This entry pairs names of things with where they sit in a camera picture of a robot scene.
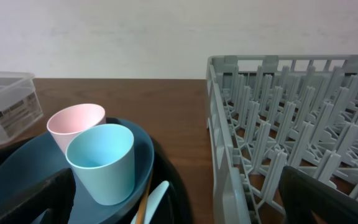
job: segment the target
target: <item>table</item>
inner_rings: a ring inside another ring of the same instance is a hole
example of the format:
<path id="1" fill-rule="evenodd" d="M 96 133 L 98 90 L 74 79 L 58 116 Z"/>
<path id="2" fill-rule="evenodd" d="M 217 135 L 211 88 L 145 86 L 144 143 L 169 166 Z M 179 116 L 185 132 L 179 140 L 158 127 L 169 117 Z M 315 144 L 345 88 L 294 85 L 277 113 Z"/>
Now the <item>table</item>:
<path id="1" fill-rule="evenodd" d="M 34 84 L 44 116 L 14 141 L 45 132 L 48 119 L 63 108 L 99 104 L 106 116 L 137 123 L 161 144 L 186 186 L 195 223 L 213 223 L 205 80 L 37 78 Z"/>

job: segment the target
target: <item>label on container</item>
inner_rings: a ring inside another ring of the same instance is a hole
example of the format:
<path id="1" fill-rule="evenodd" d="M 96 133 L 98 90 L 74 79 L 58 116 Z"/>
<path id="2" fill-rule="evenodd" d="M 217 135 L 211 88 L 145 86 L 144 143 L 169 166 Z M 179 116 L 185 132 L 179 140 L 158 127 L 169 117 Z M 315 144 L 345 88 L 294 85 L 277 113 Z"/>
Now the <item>label on container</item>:
<path id="1" fill-rule="evenodd" d="M 41 114 L 35 93 L 31 93 L 17 103 L 0 111 L 0 125 L 6 134 L 11 137 L 21 131 Z"/>

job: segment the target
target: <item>dish rack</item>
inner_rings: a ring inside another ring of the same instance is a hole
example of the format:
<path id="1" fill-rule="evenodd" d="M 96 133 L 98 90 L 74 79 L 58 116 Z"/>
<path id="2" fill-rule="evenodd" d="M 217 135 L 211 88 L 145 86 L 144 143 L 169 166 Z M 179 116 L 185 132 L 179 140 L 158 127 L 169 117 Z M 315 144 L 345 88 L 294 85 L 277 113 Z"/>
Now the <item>dish rack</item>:
<path id="1" fill-rule="evenodd" d="M 215 223 L 260 223 L 265 203 L 284 215 L 284 166 L 358 201 L 358 55 L 213 56 L 206 79 Z"/>

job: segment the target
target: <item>wall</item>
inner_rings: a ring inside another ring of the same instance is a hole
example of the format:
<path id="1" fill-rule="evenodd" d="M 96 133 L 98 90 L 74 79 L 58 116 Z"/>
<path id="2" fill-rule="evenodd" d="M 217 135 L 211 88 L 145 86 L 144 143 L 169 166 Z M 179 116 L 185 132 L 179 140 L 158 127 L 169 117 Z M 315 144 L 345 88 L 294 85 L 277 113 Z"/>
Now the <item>wall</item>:
<path id="1" fill-rule="evenodd" d="M 0 0 L 0 70 L 205 78 L 224 54 L 358 54 L 353 0 Z"/>

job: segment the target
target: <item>blue plate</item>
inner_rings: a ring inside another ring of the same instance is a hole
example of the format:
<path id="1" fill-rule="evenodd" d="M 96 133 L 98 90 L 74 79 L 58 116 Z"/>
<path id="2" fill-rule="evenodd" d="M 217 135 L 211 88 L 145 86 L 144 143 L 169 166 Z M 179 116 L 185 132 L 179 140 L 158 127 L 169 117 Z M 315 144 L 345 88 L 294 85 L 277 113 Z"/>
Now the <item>blue plate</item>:
<path id="1" fill-rule="evenodd" d="M 117 205 L 96 203 L 75 175 L 76 193 L 69 223 L 116 223 L 138 201 L 149 179 L 154 162 L 150 136 L 138 125 L 123 119 L 107 118 L 107 123 L 129 128 L 135 137 L 135 189 Z M 70 167 L 65 155 L 49 133 L 29 141 L 0 166 L 0 204 L 62 168 Z M 41 221 L 42 215 L 34 223 Z"/>

